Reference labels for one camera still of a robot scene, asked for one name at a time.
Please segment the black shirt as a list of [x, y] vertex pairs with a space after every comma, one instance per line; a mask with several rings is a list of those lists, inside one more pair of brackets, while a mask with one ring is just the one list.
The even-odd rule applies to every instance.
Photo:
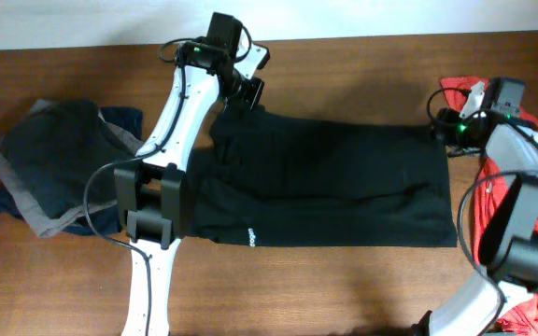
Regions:
[[453, 247], [446, 150], [427, 126], [228, 106], [192, 153], [191, 235], [279, 247]]

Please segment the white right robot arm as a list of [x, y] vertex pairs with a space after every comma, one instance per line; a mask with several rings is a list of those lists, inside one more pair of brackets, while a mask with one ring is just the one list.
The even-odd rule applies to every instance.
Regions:
[[503, 314], [538, 293], [538, 134], [527, 121], [488, 112], [495, 127], [486, 153], [503, 168], [475, 181], [462, 196], [467, 203], [489, 181], [512, 182], [481, 238], [476, 256], [463, 235], [460, 247], [474, 271], [439, 308], [412, 326], [414, 335], [484, 335]]

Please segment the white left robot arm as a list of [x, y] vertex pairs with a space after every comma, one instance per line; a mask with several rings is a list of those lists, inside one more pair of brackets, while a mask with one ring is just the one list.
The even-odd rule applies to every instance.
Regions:
[[147, 141], [133, 163], [114, 171], [120, 219], [132, 254], [125, 335], [167, 335], [172, 268], [186, 234], [186, 171], [206, 114], [219, 100], [255, 105], [263, 83], [255, 72], [269, 49], [186, 42], [177, 50], [172, 89]]

